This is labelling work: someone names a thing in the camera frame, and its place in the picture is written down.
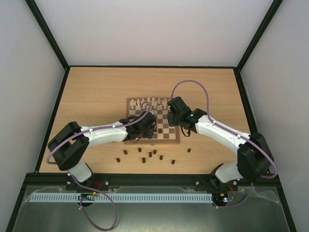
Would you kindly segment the wooden chess board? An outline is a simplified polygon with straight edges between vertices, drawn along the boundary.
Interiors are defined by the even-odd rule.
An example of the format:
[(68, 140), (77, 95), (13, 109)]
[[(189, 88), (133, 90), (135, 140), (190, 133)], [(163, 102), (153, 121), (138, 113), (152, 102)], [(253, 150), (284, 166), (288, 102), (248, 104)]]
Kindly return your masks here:
[(169, 97), (131, 97), (127, 99), (126, 116), (138, 117), (142, 110), (146, 110), (148, 105), (144, 102), (151, 104), (151, 112), (156, 117), (156, 124), (151, 139), (141, 137), (133, 141), (126, 141), (126, 145), (144, 144), (144, 145), (157, 145), (157, 144), (179, 144), (180, 134), (179, 127), (171, 127), (168, 123), (168, 113), (170, 109), (167, 102), (170, 101)]

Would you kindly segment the black aluminium frame rail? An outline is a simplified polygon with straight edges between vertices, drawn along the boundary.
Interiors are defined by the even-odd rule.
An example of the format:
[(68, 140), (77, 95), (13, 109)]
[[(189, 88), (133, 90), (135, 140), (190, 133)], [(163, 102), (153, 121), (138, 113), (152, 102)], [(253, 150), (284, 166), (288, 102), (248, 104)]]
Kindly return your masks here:
[[(116, 187), (188, 187), (197, 191), (219, 193), (249, 187), (251, 182), (241, 179), (220, 184), (210, 174), (93, 174), (82, 185), (101, 190)], [(67, 190), (82, 190), (72, 177), (62, 173), (28, 173), (22, 188), (27, 186), (65, 186)]]

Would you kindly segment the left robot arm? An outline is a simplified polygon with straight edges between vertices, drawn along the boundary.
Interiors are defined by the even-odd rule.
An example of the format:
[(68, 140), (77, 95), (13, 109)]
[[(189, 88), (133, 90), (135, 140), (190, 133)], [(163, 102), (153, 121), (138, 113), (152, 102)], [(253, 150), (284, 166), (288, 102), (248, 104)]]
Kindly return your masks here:
[(151, 139), (154, 133), (156, 117), (150, 111), (138, 117), (121, 119), (112, 124), (82, 127), (77, 122), (67, 124), (47, 147), (50, 151), (46, 162), (57, 165), (59, 170), (67, 171), (80, 183), (92, 177), (92, 171), (82, 161), (85, 151), (93, 146), (138, 140), (141, 137)]

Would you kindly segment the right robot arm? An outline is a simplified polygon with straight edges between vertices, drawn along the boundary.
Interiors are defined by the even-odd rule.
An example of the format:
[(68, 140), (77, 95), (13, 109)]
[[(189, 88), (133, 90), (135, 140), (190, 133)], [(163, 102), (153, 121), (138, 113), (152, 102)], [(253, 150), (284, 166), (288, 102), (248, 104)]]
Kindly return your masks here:
[(210, 183), (215, 189), (222, 189), (237, 179), (255, 182), (260, 177), (268, 177), (265, 173), (274, 166), (274, 159), (262, 134), (235, 130), (198, 108), (192, 111), (181, 97), (171, 99), (167, 105), (170, 126), (208, 136), (237, 155), (235, 162), (219, 164), (210, 173)]

